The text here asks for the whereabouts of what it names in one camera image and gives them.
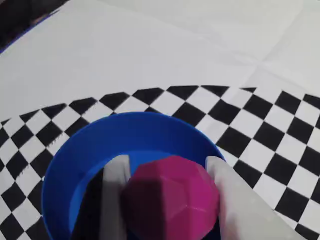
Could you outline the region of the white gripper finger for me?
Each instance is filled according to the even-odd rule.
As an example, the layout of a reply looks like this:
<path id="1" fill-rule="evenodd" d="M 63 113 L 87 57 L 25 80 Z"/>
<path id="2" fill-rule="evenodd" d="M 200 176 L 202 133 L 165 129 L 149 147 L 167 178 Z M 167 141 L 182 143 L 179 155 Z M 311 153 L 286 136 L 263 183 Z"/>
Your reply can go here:
<path id="1" fill-rule="evenodd" d="M 125 240 L 126 226 L 121 212 L 121 192 L 131 177 L 130 158 L 118 155 L 103 168 L 99 238 Z"/>
<path id="2" fill-rule="evenodd" d="M 223 159 L 206 158 L 206 171 L 219 190 L 223 240 L 303 240 Z"/>

